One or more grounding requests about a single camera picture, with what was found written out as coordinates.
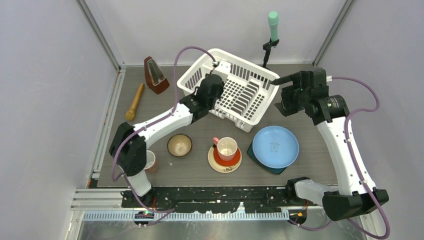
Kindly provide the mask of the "white plastic dish rack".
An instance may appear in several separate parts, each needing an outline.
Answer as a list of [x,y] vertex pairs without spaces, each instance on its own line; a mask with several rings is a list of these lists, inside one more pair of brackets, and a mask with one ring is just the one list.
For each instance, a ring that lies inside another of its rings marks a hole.
[[193,93],[221,60],[231,63],[231,71],[224,83],[223,94],[210,113],[233,121],[237,128],[249,133],[260,122],[278,92],[278,86],[270,84],[270,81],[279,78],[277,73],[219,48],[212,48],[178,79],[177,87],[186,96]]

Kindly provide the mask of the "pink cup white inside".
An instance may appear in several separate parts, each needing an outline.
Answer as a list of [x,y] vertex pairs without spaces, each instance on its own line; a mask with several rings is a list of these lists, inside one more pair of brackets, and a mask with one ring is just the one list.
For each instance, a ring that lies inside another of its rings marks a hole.
[[219,157],[223,161],[230,161],[235,157],[237,150],[238,150],[238,144],[233,138],[231,138],[231,137],[223,137],[223,138],[214,137],[212,139],[212,141],[217,148],[217,152],[218,152]]

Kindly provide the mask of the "brown ceramic bowl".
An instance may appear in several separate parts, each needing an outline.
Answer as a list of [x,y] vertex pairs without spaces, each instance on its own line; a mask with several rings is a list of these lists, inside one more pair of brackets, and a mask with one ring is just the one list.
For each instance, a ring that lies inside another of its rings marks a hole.
[[182,133],[173,135],[167,142],[169,154],[177,158],[186,156],[192,150],[192,147],[191,138]]

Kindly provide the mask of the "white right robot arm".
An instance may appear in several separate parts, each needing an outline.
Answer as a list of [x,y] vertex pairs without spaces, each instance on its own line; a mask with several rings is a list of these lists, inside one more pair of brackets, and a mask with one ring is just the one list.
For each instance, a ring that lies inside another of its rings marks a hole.
[[290,84],[282,88],[281,102],[275,106],[285,117],[305,111],[312,119],[328,148],[337,179],[336,186],[308,177],[290,179],[285,198],[291,205],[303,200],[315,203],[336,222],[372,213],[389,201],[389,195],[370,177],[353,135],[353,113],[341,95],[329,95],[331,80],[323,68],[313,67],[276,78],[270,84]]

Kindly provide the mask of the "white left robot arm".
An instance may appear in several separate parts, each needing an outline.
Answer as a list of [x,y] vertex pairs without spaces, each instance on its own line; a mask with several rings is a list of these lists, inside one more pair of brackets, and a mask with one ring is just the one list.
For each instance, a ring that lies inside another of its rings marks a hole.
[[219,75],[207,74],[193,93],[168,111],[138,125],[124,122],[118,126],[108,151],[141,207],[148,207],[154,199],[145,171],[147,150],[173,131],[205,117],[223,94],[224,86]]

